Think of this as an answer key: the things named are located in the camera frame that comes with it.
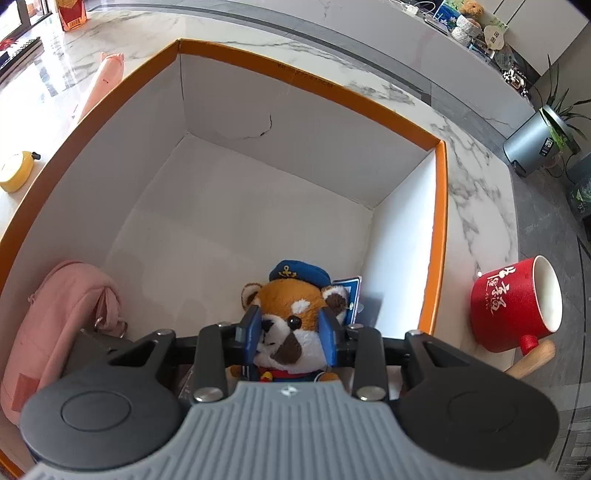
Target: pink pouch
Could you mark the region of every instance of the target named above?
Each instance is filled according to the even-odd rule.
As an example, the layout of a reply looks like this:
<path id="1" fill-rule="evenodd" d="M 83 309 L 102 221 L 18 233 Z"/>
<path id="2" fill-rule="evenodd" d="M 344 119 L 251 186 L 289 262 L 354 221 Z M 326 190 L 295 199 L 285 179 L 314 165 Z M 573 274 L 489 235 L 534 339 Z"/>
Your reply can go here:
<path id="1" fill-rule="evenodd" d="M 96 322 L 101 333 L 120 336 L 125 329 L 115 282 L 93 265 L 75 260 L 50 271 L 29 303 L 0 388 L 2 410 L 14 424 L 25 402 L 58 379 L 80 328 L 102 317 Z"/>

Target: barcode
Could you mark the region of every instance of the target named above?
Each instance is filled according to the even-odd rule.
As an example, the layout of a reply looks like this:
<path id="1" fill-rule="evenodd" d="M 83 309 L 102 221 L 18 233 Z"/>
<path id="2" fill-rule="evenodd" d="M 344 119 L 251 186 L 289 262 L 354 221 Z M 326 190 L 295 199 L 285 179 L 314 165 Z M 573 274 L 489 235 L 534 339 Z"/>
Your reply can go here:
<path id="1" fill-rule="evenodd" d="M 72 20 L 71 22 L 68 23 L 68 28 L 77 27 L 81 23 L 82 23 L 82 19 L 81 18 L 76 18 L 75 20 Z"/>

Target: brown stuffed animal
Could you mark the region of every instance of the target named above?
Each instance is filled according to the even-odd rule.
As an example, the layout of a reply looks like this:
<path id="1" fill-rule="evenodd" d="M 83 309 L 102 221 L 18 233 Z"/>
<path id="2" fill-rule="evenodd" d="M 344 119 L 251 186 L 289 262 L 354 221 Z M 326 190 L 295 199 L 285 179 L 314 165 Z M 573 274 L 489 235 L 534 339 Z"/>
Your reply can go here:
<path id="1" fill-rule="evenodd" d="M 473 0 L 465 0 L 460 7 L 460 13 L 465 17 L 479 18 L 484 14 L 484 7 Z"/>
<path id="2" fill-rule="evenodd" d="M 242 290 L 242 307 L 258 305 L 262 334 L 254 364 L 262 381 L 336 380 L 326 373 L 318 335 L 318 315 L 328 306 L 342 322 L 348 309 L 347 290 L 330 284 L 318 267 L 284 260 L 269 275 L 269 283 L 249 283 Z"/>

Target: black circular motor housing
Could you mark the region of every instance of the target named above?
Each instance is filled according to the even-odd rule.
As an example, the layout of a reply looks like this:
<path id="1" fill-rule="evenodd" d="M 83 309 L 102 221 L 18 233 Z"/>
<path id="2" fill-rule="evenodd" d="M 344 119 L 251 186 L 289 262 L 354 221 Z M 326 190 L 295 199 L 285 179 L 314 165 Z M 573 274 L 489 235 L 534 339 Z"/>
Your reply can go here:
<path id="1" fill-rule="evenodd" d="M 415 365 L 395 413 L 406 434 L 433 455 L 503 471 L 545 459 L 558 412 L 535 388 L 432 337 L 409 338 Z"/>
<path id="2" fill-rule="evenodd" d="M 99 471 L 166 444 L 182 412 L 155 376 L 173 340 L 174 332 L 153 333 L 31 397 L 19 427 L 33 455 L 63 469 Z"/>

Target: plush toy ear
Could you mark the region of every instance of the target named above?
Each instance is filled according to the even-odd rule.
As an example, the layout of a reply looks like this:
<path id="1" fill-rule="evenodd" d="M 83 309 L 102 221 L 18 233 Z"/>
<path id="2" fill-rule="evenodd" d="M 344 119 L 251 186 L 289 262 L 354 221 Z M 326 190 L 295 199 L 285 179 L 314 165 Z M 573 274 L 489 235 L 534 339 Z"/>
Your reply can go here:
<path id="1" fill-rule="evenodd" d="M 260 283 L 247 283 L 244 285 L 241 295 L 243 309 L 246 310 L 251 305 L 252 301 L 256 297 L 256 294 L 259 293 L 261 288 L 262 285 Z"/>
<path id="2" fill-rule="evenodd" d="M 339 323 L 343 323 L 349 308 L 349 293 L 342 285 L 329 285 L 322 289 L 322 298 L 328 305 Z"/>

